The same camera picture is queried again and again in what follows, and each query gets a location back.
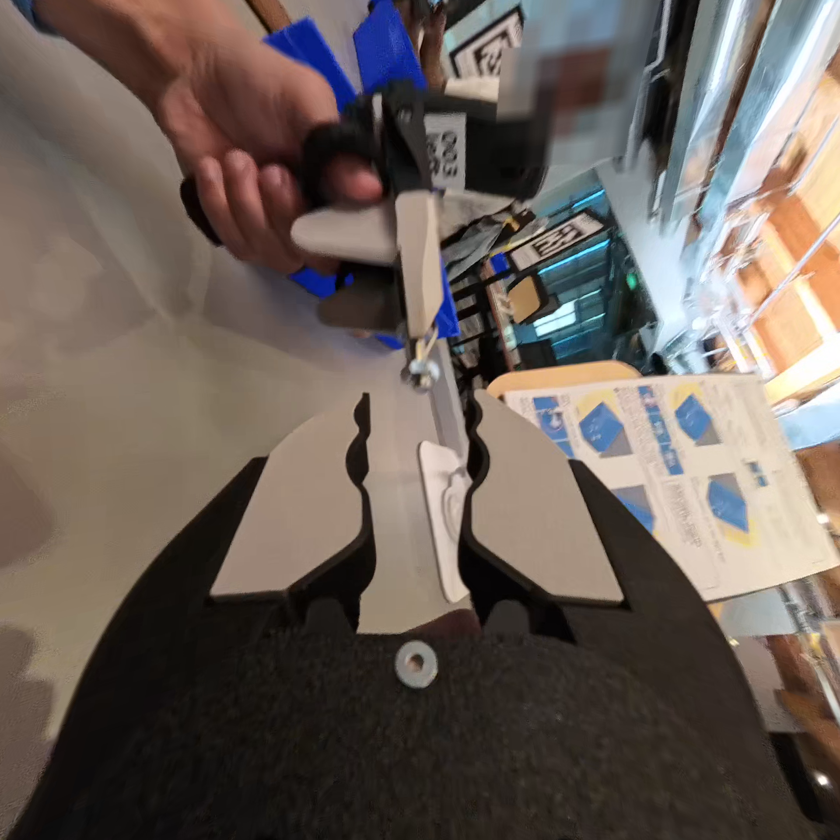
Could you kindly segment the person's left hand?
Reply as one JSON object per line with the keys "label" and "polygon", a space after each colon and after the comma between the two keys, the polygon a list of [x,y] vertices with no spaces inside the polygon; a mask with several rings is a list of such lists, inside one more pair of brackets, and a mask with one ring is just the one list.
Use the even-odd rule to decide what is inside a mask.
{"label": "person's left hand", "polygon": [[330,85],[238,28],[188,29],[154,116],[235,258],[282,274],[338,265],[295,246],[307,212],[296,169],[310,132],[339,120]]}

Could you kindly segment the grey desk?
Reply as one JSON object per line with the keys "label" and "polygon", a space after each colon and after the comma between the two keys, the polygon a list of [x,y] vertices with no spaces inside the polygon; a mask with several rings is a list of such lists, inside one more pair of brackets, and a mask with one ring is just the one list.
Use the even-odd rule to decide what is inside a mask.
{"label": "grey desk", "polygon": [[57,746],[100,636],[174,536],[256,456],[371,396],[376,573],[360,629],[454,607],[403,356],[324,328],[294,281],[187,220],[146,109],[2,2],[2,838]]}

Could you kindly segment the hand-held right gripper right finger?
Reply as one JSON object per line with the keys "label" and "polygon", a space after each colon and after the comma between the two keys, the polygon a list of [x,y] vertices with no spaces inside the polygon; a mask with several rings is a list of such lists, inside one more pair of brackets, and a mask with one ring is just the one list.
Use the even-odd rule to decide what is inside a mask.
{"label": "hand-held right gripper right finger", "polygon": [[500,602],[532,613],[621,605],[622,587],[563,451],[484,390],[470,396],[465,421],[458,572],[479,618]]}

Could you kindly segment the black white marker board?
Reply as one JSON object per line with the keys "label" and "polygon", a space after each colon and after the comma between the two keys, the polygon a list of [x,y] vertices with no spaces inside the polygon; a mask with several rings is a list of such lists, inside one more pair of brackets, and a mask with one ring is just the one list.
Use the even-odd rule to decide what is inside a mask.
{"label": "black white marker board", "polygon": [[519,47],[529,2],[451,2],[444,36],[445,66],[455,78],[498,77],[502,54]]}
{"label": "black white marker board", "polygon": [[527,270],[605,230],[599,217],[583,211],[509,251],[507,262],[511,269]]}

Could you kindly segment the white document stand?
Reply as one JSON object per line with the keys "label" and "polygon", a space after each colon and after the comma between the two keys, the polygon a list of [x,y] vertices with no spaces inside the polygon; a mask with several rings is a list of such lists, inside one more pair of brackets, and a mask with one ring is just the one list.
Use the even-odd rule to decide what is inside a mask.
{"label": "white document stand", "polygon": [[459,536],[471,481],[466,464],[451,448],[423,441],[417,448],[438,579],[445,600],[463,602],[469,591],[459,574]]}

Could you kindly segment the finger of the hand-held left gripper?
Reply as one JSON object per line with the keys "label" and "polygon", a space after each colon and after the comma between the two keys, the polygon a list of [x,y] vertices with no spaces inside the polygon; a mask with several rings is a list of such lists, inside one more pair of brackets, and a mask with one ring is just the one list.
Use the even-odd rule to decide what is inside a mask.
{"label": "finger of the hand-held left gripper", "polygon": [[403,271],[397,264],[339,263],[335,279],[335,292],[317,306],[322,325],[406,335]]}
{"label": "finger of the hand-held left gripper", "polygon": [[437,200],[428,190],[404,191],[395,198],[393,211],[406,342],[422,342],[444,303]]}

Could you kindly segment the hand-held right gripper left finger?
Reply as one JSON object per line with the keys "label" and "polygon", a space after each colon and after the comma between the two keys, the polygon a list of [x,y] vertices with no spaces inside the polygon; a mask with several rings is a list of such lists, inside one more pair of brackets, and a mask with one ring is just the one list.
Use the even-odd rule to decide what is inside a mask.
{"label": "hand-held right gripper left finger", "polygon": [[369,472],[371,397],[340,402],[269,453],[211,587],[220,601],[279,602],[294,621],[334,601],[361,617],[376,549]]}

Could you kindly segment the printed instruction sheet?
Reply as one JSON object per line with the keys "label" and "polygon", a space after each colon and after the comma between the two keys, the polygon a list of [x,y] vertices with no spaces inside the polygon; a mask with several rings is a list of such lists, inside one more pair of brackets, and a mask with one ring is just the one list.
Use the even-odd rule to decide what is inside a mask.
{"label": "printed instruction sheet", "polygon": [[707,602],[838,567],[756,374],[497,387],[616,496]]}

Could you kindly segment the blue wristband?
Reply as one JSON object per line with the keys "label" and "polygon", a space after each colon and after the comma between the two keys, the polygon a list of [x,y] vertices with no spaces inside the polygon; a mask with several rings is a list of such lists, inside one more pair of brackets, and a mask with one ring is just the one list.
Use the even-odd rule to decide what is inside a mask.
{"label": "blue wristband", "polygon": [[43,21],[35,10],[35,1],[11,1],[30,26],[42,35],[56,37],[57,32]]}

